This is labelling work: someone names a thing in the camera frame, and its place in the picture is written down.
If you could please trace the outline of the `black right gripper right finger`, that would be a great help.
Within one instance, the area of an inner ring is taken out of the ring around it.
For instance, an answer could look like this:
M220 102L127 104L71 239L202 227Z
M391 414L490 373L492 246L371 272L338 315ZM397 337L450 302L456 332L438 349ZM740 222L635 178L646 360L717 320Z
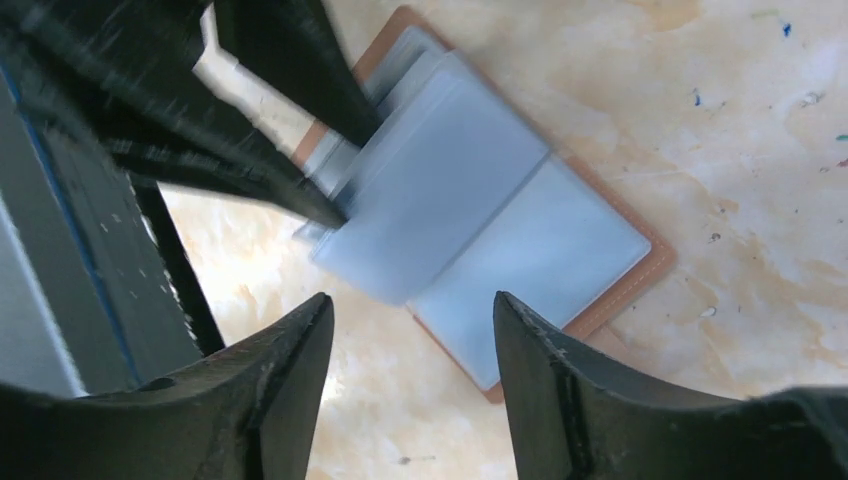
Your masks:
M494 299L501 383L522 479L843 479L847 391L733 400L668 383Z

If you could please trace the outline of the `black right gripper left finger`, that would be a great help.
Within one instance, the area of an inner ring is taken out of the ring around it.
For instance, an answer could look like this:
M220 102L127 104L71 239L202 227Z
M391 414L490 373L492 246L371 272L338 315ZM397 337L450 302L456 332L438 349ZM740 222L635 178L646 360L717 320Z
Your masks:
M302 479L334 332L319 293L144 387L61 399L1 389L5 479Z

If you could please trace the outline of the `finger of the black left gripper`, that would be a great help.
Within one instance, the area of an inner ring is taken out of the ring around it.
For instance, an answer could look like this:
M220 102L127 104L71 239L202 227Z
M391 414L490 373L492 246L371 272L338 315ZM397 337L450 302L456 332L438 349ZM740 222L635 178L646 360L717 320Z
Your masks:
M215 1L219 46L357 147L382 124L319 0Z
M120 168L266 202L330 228L343 210L195 74L204 1L5 1L1 57L56 89Z

